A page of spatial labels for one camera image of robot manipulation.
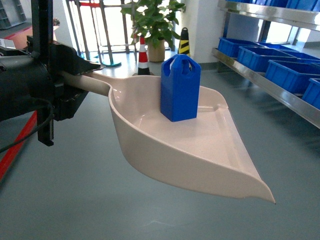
traffic cone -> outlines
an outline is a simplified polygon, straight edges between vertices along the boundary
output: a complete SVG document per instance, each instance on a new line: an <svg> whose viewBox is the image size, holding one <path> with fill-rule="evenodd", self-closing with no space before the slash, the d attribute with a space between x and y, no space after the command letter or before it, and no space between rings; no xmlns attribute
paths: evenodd
<svg viewBox="0 0 320 240"><path fill-rule="evenodd" d="M145 43L145 38L143 36L140 36L138 75L150 75L150 69L148 67L146 43Z"/></svg>
<svg viewBox="0 0 320 240"><path fill-rule="evenodd" d="M186 54L190 57L189 33L186 27L182 28L181 31L178 54Z"/></svg>

blue plastic bin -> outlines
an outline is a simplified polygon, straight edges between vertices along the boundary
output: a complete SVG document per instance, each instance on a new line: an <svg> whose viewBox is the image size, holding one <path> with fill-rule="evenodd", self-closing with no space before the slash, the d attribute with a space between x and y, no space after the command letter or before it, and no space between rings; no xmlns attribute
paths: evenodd
<svg viewBox="0 0 320 240"><path fill-rule="evenodd" d="M237 2L237 3L250 3L250 0L226 0L228 2Z"/></svg>
<svg viewBox="0 0 320 240"><path fill-rule="evenodd" d="M303 52L293 52L293 51L286 51L286 50L284 50L283 52L296 57L298 63L304 63L304 64L320 63L320 58L317 58L315 56L311 56L311 55L303 53Z"/></svg>
<svg viewBox="0 0 320 240"><path fill-rule="evenodd" d="M197 117L201 67L176 54L161 65L160 111L170 121Z"/></svg>
<svg viewBox="0 0 320 240"><path fill-rule="evenodd" d="M288 52L297 52L297 50L294 50L294 49L291 49L289 47L286 47L286 46L282 46L280 44L275 44L275 43L266 43L266 42L258 42L258 44L262 45L262 46L265 46L265 47L268 47L268 48L271 48L271 49L278 49L278 50L286 50Z"/></svg>
<svg viewBox="0 0 320 240"><path fill-rule="evenodd" d="M285 8L288 0L251 0L252 4Z"/></svg>
<svg viewBox="0 0 320 240"><path fill-rule="evenodd" d="M269 60L296 62L295 56L272 48L240 46L237 61L256 72L266 72Z"/></svg>
<svg viewBox="0 0 320 240"><path fill-rule="evenodd" d="M218 50L231 58L237 58L240 46L257 46L261 47L256 42L238 40L233 38L220 37Z"/></svg>
<svg viewBox="0 0 320 240"><path fill-rule="evenodd" d="M320 109L320 79L319 78L310 78L310 83L306 89L302 100L305 100L307 103L312 106Z"/></svg>
<svg viewBox="0 0 320 240"><path fill-rule="evenodd" d="M300 9L319 12L320 0L289 0L286 7L288 9Z"/></svg>
<svg viewBox="0 0 320 240"><path fill-rule="evenodd" d="M292 94L304 94L310 78L320 78L320 68L307 63L269 61L265 78Z"/></svg>

yellow and black bollard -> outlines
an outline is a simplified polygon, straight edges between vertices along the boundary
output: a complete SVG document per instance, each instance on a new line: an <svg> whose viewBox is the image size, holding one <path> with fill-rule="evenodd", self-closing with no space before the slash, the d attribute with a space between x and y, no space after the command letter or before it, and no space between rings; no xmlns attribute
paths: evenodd
<svg viewBox="0 0 320 240"><path fill-rule="evenodd" d="M186 54L190 57L189 33L186 27L182 28L181 31L178 54Z"/></svg>

black cable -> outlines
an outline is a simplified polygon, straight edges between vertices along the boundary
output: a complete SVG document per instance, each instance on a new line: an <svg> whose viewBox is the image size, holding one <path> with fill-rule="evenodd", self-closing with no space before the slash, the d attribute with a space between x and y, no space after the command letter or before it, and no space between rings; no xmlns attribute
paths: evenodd
<svg viewBox="0 0 320 240"><path fill-rule="evenodd" d="M33 135L34 133L38 132L39 130L43 129L47 124L50 123L50 121L54 118L54 106L51 104L50 101L46 100L46 99L42 99L42 98L33 98L35 101L39 101L41 103L45 103L45 105L43 106L44 108L48 108L50 109L50 113L49 116L46 118L46 120L41 123L40 125L36 126L28 135L24 136L23 138L21 138L18 141L15 141L3 148L0 149L0 154L3 153L4 151L8 150L9 148L23 142L24 140L26 140L27 138L29 138L31 135Z"/></svg>

metal shelf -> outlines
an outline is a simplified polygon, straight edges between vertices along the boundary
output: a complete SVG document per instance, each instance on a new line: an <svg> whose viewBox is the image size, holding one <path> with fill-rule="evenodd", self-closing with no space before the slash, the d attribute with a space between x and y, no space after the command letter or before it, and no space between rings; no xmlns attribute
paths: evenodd
<svg viewBox="0 0 320 240"><path fill-rule="evenodd" d="M320 13L316 11L262 6L225 0L219 0L218 7L228 13L320 31Z"/></svg>
<svg viewBox="0 0 320 240"><path fill-rule="evenodd" d="M315 125L320 129L320 110L305 102L296 95L284 90L282 87L274 84L259 73L252 71L246 66L242 65L235 59L223 54L216 48L212 49L212 54L223 64L256 84L267 92L270 96L287 106L289 109Z"/></svg>

